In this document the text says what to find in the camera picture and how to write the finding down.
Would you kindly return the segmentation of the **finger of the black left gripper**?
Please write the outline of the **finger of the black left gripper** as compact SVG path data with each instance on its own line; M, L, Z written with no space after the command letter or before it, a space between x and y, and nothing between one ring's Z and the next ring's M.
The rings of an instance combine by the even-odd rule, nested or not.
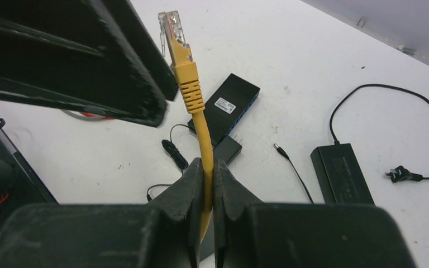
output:
M157 127L177 92L130 1L0 1L0 101Z

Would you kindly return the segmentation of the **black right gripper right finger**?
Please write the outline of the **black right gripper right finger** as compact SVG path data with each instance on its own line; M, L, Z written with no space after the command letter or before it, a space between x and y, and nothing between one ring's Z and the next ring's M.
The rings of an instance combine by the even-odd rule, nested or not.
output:
M265 203L217 160L217 267L415 267L393 218L373 205Z

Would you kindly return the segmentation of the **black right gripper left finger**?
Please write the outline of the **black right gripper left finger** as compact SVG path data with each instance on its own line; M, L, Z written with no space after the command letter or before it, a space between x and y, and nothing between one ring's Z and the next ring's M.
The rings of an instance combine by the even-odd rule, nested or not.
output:
M32 204L0 234L0 267L198 267L203 168L146 204Z

